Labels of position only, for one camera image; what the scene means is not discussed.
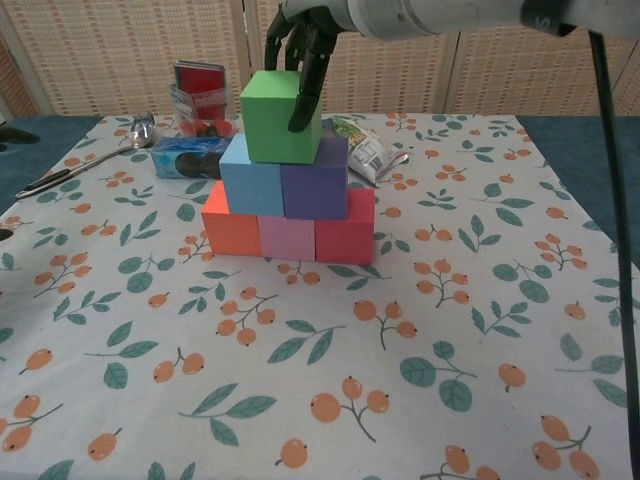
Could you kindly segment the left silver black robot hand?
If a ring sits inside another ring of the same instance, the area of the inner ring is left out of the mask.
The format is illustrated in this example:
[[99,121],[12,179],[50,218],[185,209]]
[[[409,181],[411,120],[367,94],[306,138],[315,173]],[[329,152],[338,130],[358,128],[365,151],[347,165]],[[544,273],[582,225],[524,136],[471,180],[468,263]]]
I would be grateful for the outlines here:
[[8,144],[34,144],[40,141],[40,137],[34,133],[3,125],[0,127],[1,149],[5,150]]

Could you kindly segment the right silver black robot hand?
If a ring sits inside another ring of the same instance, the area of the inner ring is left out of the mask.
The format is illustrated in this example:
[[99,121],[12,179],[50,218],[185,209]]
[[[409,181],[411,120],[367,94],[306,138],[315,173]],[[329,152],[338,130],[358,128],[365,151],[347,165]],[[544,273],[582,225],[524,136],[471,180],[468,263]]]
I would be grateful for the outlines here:
[[265,38],[264,69],[277,68],[285,50],[285,69],[300,73],[288,130],[302,132],[319,104],[337,37],[355,26],[346,1],[281,1]]

